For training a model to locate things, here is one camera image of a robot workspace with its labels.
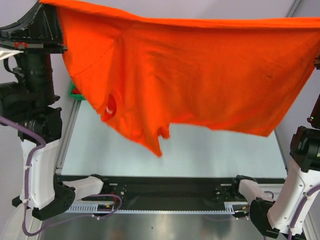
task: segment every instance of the white wall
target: white wall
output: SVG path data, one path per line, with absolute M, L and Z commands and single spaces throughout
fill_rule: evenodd
M 285 17 L 294 0 L 82 0 L 151 18 L 263 19 Z
M 21 18 L 36 0 L 2 0 L 0 7 L 0 27 L 12 24 Z M 62 60 L 61 54 L 51 55 L 53 68 L 53 84 L 56 95 L 61 100 L 53 107 L 62 107 L 62 121 L 67 122 L 72 107 L 72 99 L 68 97 L 70 78 Z M 0 61 L 0 84 L 16 81 L 15 76 L 3 68 Z M 17 131 L 9 127 L 0 126 L 0 233 L 14 210 L 11 200 L 18 196 L 22 189 L 23 157 Z
M 299 6 L 295 17 L 319 17 L 320 16 L 320 0 L 303 0 Z M 279 141 L 287 163 L 291 161 L 290 142 L 293 134 L 297 132 L 299 126 L 311 128 L 307 122 L 307 117 L 320 94 L 320 70 L 315 70 L 311 78 L 307 81 L 298 98 L 286 114 L 277 128 Z M 314 220 L 315 228 L 320 226 L 320 196 L 313 203 L 310 211 L 311 217 Z

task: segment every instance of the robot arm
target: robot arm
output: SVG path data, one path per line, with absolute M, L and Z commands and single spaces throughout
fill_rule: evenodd
M 0 116 L 7 120 L 1 123 L 23 126 L 43 141 L 39 145 L 39 139 L 16 127 L 23 150 L 24 183 L 21 195 L 12 204 L 26 204 L 41 221 L 65 212 L 74 200 L 101 193 L 109 184 L 98 175 L 54 182 L 62 109 L 50 107 L 60 98 L 54 93 L 50 54 L 63 54 L 66 50 L 54 6 L 37 2 L 19 21 L 0 27 L 0 60 L 17 79 L 0 84 Z M 9 68 L 11 56 L 17 63 L 13 69 Z
M 247 199 L 250 219 L 262 235 L 277 238 L 282 233 L 302 240 L 305 218 L 320 190 L 320 131 L 300 126 L 290 155 L 288 176 L 276 201 L 253 178 L 237 176 L 234 187 Z

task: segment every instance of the cable clip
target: cable clip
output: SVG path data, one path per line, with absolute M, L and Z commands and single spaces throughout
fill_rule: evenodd
M 30 201 L 30 198 L 26 198 L 26 199 L 23 199 L 23 200 L 22 200 L 22 203 L 23 203 L 23 204 L 26 204 L 26 203 L 29 202 L 29 201 Z
M 290 232 L 292 232 L 294 234 L 296 228 L 295 227 L 290 227 L 290 226 L 288 226 L 288 228 L 289 228 Z
M 312 200 L 312 197 L 309 196 L 306 192 L 303 193 L 303 196 L 304 196 L 308 201 Z
M 23 170 L 27 170 L 27 169 L 29 169 L 29 168 L 31 168 L 31 165 L 29 165 L 29 166 L 23 166 Z

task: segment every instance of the orange t-shirt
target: orange t-shirt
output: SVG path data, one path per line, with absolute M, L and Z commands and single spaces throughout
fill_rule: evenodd
M 268 136 L 314 70 L 320 18 L 161 19 L 57 6 L 67 70 L 102 121 L 156 155 L 170 123 Z

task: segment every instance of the metal floor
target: metal floor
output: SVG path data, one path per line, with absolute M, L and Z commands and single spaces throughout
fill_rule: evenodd
M 273 132 L 260 137 L 205 127 L 172 124 L 171 137 L 160 140 L 162 157 L 129 141 L 101 122 L 87 101 L 81 102 L 66 150 L 63 175 L 234 178 L 286 178 Z
M 76 216 L 64 213 L 54 222 Z M 84 217 L 45 230 L 40 240 L 263 240 L 248 220 L 226 215 L 115 214 Z M 285 240 L 281 235 L 278 240 Z

